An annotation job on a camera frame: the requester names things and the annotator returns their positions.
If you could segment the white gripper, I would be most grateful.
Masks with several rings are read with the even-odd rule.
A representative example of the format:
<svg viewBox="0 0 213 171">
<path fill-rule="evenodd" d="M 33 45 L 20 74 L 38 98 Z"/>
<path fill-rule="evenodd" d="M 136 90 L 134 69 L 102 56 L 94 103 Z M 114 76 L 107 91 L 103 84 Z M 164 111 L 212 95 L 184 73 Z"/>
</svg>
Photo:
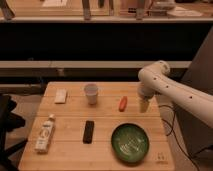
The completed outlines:
<svg viewBox="0 0 213 171">
<path fill-rule="evenodd" d="M 145 113 L 149 107 L 149 99 L 154 96 L 154 91 L 149 88 L 139 88 L 138 95 L 141 98 L 139 100 L 140 112 Z"/>
</svg>

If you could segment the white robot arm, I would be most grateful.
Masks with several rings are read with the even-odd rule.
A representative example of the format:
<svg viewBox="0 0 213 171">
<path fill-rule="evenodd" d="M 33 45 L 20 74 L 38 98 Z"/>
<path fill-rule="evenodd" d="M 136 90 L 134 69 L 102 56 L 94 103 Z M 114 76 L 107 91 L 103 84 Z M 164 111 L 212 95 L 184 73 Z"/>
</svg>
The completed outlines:
<svg viewBox="0 0 213 171">
<path fill-rule="evenodd" d="M 155 92 L 169 97 L 177 105 L 213 128 L 213 95 L 178 83 L 168 77 L 170 66 L 166 61 L 156 61 L 138 72 L 138 94 L 151 99 Z"/>
</svg>

